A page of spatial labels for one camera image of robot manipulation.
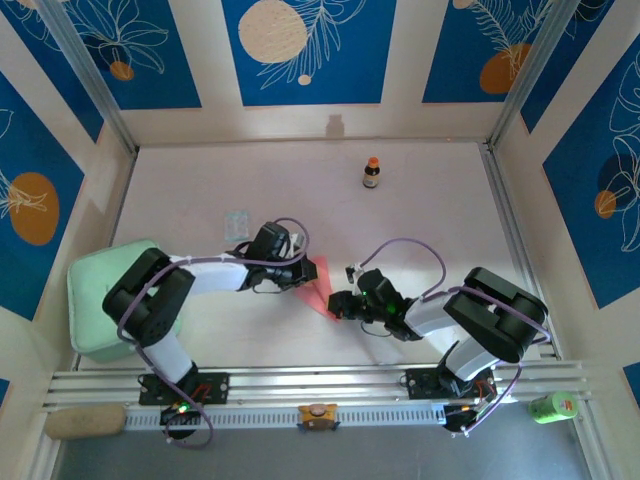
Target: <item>brown sponge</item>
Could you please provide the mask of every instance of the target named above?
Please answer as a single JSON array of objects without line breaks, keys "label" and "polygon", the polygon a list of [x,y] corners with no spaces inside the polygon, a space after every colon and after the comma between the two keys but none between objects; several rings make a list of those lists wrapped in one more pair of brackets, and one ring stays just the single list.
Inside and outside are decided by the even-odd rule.
[{"label": "brown sponge", "polygon": [[44,432],[53,440],[104,437],[124,430],[126,418],[122,405],[68,408],[50,413]]}]

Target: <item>gray floor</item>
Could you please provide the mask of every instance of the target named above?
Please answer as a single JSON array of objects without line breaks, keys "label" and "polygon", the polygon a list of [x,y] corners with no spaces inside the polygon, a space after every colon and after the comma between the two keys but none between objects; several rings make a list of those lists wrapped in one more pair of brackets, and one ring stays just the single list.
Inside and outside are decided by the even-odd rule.
[{"label": "gray floor", "polygon": [[58,480],[421,480],[590,478],[570,422],[537,425],[505,405],[468,438],[441,427],[336,432],[222,430],[205,451],[166,445],[160,433],[67,442]]}]

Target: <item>small brown bottle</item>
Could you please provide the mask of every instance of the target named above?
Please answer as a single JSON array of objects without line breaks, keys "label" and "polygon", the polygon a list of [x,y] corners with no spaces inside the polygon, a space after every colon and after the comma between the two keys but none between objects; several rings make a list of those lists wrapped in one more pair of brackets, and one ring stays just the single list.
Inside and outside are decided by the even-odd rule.
[{"label": "small brown bottle", "polygon": [[367,188],[376,188],[378,186],[378,175],[380,175],[380,162],[378,157],[371,157],[367,166],[364,167],[364,178],[362,184]]}]

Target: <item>white floor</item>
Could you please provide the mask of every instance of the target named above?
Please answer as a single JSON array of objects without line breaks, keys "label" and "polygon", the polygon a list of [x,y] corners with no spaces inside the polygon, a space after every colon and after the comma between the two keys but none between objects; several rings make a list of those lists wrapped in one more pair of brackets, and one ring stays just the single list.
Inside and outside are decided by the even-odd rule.
[{"label": "white floor", "polygon": [[[361,184],[369,156],[382,173],[375,190]],[[343,141],[244,143],[143,148],[115,244],[140,238],[167,253],[215,255],[225,243],[225,214],[248,210],[251,235],[268,220],[292,216],[311,232],[310,256],[326,255],[334,290],[349,289],[344,267],[385,240],[409,236],[445,259],[445,286],[482,265],[521,284],[475,143]],[[370,265],[405,296],[439,278],[419,246],[395,244]],[[458,329],[401,343],[333,323],[292,293],[213,293],[187,301],[180,340],[200,366],[306,366],[435,362]],[[384,333],[381,327],[372,330]],[[135,356],[81,369],[141,366]]]}]

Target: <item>green can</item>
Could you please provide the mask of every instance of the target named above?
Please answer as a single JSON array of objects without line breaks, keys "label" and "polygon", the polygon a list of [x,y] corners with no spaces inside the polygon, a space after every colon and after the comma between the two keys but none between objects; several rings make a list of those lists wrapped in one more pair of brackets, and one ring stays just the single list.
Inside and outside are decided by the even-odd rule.
[{"label": "green can", "polygon": [[578,402],[569,392],[555,392],[532,400],[529,413],[538,423],[569,420],[578,414]]}]

